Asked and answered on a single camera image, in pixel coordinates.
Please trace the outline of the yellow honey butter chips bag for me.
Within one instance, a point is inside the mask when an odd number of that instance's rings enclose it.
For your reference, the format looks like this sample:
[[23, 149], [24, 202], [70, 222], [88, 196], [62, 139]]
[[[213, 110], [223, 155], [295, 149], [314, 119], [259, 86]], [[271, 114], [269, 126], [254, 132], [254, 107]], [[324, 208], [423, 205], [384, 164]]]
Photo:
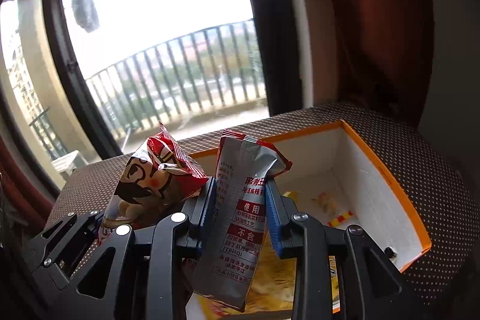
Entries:
[[197, 296], [196, 300], [206, 319], [293, 309], [296, 260], [281, 260], [272, 249], [269, 235], [265, 239], [259, 258], [257, 270], [247, 294], [245, 311], [239, 312], [203, 296]]

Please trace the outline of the orange meat snack bag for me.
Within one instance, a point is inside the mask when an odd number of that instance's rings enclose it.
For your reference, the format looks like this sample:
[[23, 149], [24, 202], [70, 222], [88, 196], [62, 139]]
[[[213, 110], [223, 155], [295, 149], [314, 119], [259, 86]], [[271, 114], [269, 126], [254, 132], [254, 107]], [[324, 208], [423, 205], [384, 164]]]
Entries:
[[315, 198], [312, 198], [312, 202], [322, 213], [329, 216], [335, 216], [338, 211], [338, 204], [333, 194], [325, 192], [320, 193]]

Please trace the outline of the red silver snack packet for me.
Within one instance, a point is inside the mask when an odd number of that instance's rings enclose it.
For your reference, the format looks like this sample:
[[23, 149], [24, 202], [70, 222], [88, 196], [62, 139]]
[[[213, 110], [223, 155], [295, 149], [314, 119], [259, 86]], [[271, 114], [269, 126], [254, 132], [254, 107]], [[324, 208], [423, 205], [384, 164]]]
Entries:
[[212, 228], [192, 286], [200, 296], [242, 311], [266, 232], [265, 183], [292, 162], [274, 144], [239, 132], [225, 130], [220, 140]]

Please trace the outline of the red cartoon face snack bag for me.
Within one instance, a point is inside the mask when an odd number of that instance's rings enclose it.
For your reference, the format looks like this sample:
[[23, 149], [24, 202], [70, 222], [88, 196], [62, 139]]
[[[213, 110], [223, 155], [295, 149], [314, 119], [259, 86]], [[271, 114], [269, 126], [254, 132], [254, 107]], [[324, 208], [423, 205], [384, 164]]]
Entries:
[[156, 225], [208, 182], [201, 165], [187, 155], [163, 124], [130, 156], [104, 212], [97, 242], [121, 225]]

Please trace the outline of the burger gummy candy packet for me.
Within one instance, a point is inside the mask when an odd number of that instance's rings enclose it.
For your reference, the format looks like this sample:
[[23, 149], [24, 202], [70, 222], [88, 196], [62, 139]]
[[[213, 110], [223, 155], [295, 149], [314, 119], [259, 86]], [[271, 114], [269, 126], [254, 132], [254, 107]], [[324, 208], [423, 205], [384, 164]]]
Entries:
[[354, 216], [354, 213], [352, 213], [351, 210], [348, 210], [347, 212], [344, 212], [334, 218], [331, 218], [327, 225], [329, 227], [339, 227], [342, 223], [346, 222], [348, 219], [352, 218]]

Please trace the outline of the dark red left curtain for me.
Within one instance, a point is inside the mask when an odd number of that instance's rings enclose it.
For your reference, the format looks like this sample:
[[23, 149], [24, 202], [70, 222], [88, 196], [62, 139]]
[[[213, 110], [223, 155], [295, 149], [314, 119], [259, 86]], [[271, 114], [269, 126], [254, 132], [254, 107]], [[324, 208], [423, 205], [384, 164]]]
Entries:
[[53, 203], [27, 179], [1, 140], [1, 173], [8, 201], [35, 229], [43, 228]]

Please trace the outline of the dark red curtain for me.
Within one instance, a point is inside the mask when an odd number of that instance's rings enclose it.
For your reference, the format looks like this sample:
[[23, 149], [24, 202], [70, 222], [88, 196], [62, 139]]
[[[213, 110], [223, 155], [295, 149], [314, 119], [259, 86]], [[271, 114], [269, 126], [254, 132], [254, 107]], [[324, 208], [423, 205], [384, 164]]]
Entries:
[[1, 140], [1, 173], [8, 201], [35, 229], [43, 228], [53, 203], [27, 179]]
[[419, 124], [434, 56], [432, 0], [250, 0], [268, 110], [331, 101]]

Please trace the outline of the white air conditioner unit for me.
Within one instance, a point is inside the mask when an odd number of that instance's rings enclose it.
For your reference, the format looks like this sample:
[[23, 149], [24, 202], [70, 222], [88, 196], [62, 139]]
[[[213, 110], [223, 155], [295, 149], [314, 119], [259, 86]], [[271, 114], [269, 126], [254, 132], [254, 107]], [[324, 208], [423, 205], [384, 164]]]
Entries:
[[75, 169], [87, 166], [88, 162], [79, 150], [74, 150], [53, 160], [52, 165], [63, 179], [68, 180]]

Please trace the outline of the brown polka dot tablecloth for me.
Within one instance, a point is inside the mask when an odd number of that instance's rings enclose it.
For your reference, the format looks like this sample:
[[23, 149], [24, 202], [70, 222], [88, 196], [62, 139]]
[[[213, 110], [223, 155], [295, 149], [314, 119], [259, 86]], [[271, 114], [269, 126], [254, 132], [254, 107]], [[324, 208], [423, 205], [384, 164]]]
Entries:
[[[433, 307], [446, 296], [479, 238], [479, 206], [461, 177], [414, 127], [350, 103], [330, 103], [233, 130], [266, 139], [340, 119], [393, 174], [425, 225], [431, 250], [407, 269], [406, 276], [422, 304]], [[128, 159], [129, 154], [75, 169], [59, 193], [46, 227], [68, 212], [105, 209]]]

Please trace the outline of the orange cardboard box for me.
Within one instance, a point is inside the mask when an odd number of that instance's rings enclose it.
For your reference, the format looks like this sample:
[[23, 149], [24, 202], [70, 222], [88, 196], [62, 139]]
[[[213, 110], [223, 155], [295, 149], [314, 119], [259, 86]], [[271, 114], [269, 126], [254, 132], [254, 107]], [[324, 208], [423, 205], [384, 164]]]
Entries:
[[[430, 250], [431, 239], [413, 204], [346, 122], [339, 120], [264, 141], [274, 144], [292, 162], [289, 171], [271, 179], [298, 211], [328, 226], [331, 218], [351, 210], [354, 216], [333, 228], [363, 227], [402, 275]], [[334, 195], [335, 216], [322, 213], [312, 202], [323, 192]]]

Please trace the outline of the balcony metal railing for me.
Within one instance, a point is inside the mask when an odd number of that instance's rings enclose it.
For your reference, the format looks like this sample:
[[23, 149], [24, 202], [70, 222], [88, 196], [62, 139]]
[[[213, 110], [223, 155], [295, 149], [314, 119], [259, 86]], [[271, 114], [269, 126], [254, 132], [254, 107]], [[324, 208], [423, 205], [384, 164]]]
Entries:
[[114, 140], [129, 144], [159, 122], [179, 128], [233, 115], [268, 115], [253, 20], [191, 32], [86, 79]]

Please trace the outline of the dark red right curtain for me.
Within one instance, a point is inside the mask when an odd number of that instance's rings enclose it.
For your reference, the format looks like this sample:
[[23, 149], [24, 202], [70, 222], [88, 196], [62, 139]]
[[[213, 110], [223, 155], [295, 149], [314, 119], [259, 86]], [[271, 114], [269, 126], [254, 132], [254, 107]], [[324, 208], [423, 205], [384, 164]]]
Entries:
[[268, 110], [331, 101], [419, 124], [434, 56], [432, 0], [250, 0]]

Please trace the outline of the black window frame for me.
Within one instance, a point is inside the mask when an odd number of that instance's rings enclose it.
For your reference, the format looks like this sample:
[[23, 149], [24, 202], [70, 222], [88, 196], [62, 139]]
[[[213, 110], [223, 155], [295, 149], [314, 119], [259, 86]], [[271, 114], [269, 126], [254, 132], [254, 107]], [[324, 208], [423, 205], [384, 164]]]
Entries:
[[72, 46], [62, 0], [42, 0], [46, 35], [67, 100], [82, 130], [102, 159], [122, 154], [92, 98]]

